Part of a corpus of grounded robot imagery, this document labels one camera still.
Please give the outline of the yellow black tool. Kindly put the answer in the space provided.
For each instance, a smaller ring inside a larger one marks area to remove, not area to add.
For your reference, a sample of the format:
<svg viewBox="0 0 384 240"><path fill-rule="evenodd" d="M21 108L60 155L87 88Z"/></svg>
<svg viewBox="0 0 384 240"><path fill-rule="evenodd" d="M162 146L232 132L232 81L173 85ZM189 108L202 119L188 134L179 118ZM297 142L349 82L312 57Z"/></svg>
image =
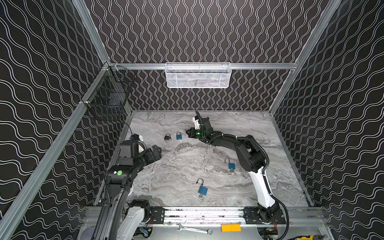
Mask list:
<svg viewBox="0 0 384 240"><path fill-rule="evenodd" d="M324 235L306 235L306 236L296 236L290 238L289 240L324 240L327 236Z"/></svg>

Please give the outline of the silver combination wrench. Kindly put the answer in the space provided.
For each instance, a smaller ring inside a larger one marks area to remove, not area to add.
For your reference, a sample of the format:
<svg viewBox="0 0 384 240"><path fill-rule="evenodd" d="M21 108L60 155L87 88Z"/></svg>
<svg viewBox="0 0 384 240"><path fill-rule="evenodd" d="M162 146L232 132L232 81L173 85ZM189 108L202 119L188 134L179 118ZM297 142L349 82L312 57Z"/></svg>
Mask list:
<svg viewBox="0 0 384 240"><path fill-rule="evenodd" d="M195 232L195 233L203 233L207 235L212 235L213 230L212 229L199 229L199 228L193 228L193 227L186 227L184 225L178 224L178 229L177 231L190 231L190 232Z"/></svg>

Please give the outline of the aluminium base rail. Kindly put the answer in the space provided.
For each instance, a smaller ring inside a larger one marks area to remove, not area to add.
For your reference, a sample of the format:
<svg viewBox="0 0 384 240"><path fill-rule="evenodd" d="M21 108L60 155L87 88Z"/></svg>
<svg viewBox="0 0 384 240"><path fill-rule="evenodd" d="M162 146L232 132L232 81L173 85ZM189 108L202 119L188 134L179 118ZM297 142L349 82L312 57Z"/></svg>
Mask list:
<svg viewBox="0 0 384 240"><path fill-rule="evenodd" d="M288 207L290 225L314 226L324 221L324 214L320 208L315 207ZM271 222L262 222L255 207L151 207L150 218L145 225L159 225L161 227L175 226L177 224L199 226L220 226L224 224L262 225L286 224L284 211L277 214Z"/></svg>

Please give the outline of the aluminium left side bar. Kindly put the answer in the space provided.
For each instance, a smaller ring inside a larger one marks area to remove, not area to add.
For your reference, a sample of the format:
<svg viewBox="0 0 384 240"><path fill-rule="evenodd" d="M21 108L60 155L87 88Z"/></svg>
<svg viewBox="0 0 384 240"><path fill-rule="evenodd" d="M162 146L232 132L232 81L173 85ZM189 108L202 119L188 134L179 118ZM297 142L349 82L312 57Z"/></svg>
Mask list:
<svg viewBox="0 0 384 240"><path fill-rule="evenodd" d="M93 83L88 88L87 92L76 106L75 110L66 121L65 125L42 157L41 161L32 172L24 187L13 201L12 205L1 220L1 239L9 240L23 216L27 212L34 198L38 194L41 186L51 172L53 166L58 160L60 154L67 145L69 139L77 128L79 122L87 111L86 102L93 99L92 94L96 91L98 85L102 81L104 75L108 72L109 64L106 62L95 77Z"/></svg>

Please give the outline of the blue padlock front large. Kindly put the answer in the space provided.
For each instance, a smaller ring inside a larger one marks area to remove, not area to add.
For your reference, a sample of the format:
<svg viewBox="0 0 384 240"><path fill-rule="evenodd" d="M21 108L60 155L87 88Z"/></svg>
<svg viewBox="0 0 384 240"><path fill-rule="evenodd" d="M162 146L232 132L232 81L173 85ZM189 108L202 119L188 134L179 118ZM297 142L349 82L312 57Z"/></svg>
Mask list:
<svg viewBox="0 0 384 240"><path fill-rule="evenodd" d="M204 186L204 180L202 178L197 179L196 184L199 185L199 198L203 199L207 195L208 188Z"/></svg>

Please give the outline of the aluminium corner frame post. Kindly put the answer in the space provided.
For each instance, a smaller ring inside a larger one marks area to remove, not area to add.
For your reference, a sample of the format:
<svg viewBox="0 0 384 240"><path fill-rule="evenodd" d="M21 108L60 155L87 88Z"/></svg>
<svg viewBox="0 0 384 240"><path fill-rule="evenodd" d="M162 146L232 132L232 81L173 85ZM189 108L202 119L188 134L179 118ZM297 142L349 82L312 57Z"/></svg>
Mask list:
<svg viewBox="0 0 384 240"><path fill-rule="evenodd" d="M102 62L110 62L110 58L107 54L104 44L102 43L101 37L95 26L95 23L91 17L91 13L87 8L84 0L74 0L73 4L83 22L84 28L87 30L91 42L94 45L96 52Z"/></svg>
<svg viewBox="0 0 384 240"><path fill-rule="evenodd" d="M270 107L269 113L271 114L271 116L274 116L275 113L277 112L279 105L282 103L285 95L287 94L288 90L290 89L291 85L296 79L298 73L301 71L304 64L308 60L311 52L313 51L314 47L319 41L324 30L328 26L336 10L339 8L341 2L342 2L341 0L329 1L324 11L320 15L320 18L317 24L315 25L314 29L311 31L311 34L306 44L303 46L303 49L299 54L299 57L295 61L296 67L293 70L290 70L285 82L283 83L279 93L277 94L277 97L275 98L274 102Z"/></svg>

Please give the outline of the aluminium corner frame post right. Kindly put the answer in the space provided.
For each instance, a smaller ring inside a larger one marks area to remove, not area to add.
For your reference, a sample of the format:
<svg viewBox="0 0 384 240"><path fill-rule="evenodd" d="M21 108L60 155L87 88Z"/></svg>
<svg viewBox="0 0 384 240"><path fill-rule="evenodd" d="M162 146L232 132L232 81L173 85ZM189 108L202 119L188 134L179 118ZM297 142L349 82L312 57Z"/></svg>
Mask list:
<svg viewBox="0 0 384 240"><path fill-rule="evenodd" d="M269 113L271 114L271 116L274 116L275 113L277 112L279 105L282 103L285 95L287 94L288 90L290 89L291 85L296 79L298 73L301 71L304 64L308 60L311 52L313 51L314 47L319 41L324 30L328 26L336 10L339 8L341 2L342 2L341 0L329 1L324 11L320 15L320 18L317 24L315 25L314 29L311 31L311 34L306 44L303 46L303 49L299 54L299 57L295 61L296 67L293 70L290 70L285 82L283 83L279 93L277 94L277 97L275 98L274 102L270 107Z"/></svg>

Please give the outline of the yellow block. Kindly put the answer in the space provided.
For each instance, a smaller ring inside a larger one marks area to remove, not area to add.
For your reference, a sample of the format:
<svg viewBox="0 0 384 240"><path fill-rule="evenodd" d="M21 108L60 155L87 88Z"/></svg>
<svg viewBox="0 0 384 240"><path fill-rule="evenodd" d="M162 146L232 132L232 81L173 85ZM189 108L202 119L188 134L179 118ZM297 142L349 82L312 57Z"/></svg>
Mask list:
<svg viewBox="0 0 384 240"><path fill-rule="evenodd" d="M223 233L240 232L241 225L240 224L224 224L224 225L221 225L221 229Z"/></svg>

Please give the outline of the aluminium back crossbar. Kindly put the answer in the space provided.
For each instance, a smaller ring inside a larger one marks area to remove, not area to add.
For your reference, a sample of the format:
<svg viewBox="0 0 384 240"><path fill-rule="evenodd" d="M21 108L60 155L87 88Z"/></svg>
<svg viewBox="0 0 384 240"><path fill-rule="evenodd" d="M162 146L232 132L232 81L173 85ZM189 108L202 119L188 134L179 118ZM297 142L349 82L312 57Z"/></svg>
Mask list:
<svg viewBox="0 0 384 240"><path fill-rule="evenodd" d="M165 63L165 64L111 64L116 68L127 70L160 70L165 71L167 68L192 69L192 68L225 68L230 67L232 70L295 70L298 66L296 63Z"/></svg>

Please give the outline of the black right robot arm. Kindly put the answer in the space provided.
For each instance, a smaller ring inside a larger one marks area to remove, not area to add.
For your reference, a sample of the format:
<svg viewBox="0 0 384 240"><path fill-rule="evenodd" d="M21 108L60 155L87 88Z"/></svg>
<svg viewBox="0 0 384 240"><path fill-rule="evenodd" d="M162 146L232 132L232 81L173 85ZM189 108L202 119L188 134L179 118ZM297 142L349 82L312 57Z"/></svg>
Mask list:
<svg viewBox="0 0 384 240"><path fill-rule="evenodd" d="M263 223L276 221L277 217L281 215L283 203L273 195L266 175L266 169L270 164L267 152L251 135L238 137L215 131L210 119L201 117L198 111L193 117L193 122L195 126L186 130L189 138L236 152L241 167L249 173L255 187L260 221Z"/></svg>

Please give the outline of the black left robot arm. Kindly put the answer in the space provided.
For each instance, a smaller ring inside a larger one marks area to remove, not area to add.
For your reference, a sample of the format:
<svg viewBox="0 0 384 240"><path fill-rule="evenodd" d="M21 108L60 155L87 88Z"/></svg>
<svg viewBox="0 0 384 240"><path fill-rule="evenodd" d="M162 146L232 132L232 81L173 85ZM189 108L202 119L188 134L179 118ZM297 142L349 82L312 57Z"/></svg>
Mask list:
<svg viewBox="0 0 384 240"><path fill-rule="evenodd" d="M161 158L162 149L148 148L138 134L120 144L118 162L105 175L105 196L92 240L130 240L140 233L141 225L150 220L150 204L134 200L126 207L126 200L138 173Z"/></svg>

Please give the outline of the aluminium corner frame post left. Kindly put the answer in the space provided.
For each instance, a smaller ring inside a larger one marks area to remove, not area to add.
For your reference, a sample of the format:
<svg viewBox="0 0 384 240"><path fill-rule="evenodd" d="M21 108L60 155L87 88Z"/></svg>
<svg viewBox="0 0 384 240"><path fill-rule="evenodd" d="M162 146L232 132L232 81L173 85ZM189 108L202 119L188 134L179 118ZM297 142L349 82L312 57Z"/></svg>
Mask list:
<svg viewBox="0 0 384 240"><path fill-rule="evenodd" d="M91 17L91 13L87 8L84 0L74 0L73 4L83 22L84 28L87 30L91 42L94 45L96 52L102 62L110 62L110 58L107 54L104 44L102 43L101 37L95 26L95 23Z"/></svg>

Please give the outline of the grey cloth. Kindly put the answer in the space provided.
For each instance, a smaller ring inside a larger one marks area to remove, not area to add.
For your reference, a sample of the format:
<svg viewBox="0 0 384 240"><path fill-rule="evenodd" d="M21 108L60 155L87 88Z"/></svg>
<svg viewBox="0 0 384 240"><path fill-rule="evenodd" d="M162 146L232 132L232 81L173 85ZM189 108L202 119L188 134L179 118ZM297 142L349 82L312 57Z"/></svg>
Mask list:
<svg viewBox="0 0 384 240"><path fill-rule="evenodd" d="M91 240L95 231L95 226L86 228L80 235L79 240Z"/></svg>

